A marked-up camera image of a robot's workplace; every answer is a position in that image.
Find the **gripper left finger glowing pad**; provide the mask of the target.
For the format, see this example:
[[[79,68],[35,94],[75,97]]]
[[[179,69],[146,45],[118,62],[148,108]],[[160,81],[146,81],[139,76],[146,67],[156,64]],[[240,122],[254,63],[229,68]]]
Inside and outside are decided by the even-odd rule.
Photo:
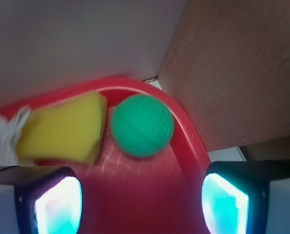
[[[0,234],[76,234],[82,207],[69,167],[0,166]]]

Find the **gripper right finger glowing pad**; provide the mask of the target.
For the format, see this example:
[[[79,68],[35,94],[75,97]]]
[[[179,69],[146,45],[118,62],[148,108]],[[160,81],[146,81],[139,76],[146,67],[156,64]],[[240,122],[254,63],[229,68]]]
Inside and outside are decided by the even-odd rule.
[[[290,160],[215,161],[201,199],[212,234],[290,234]]]

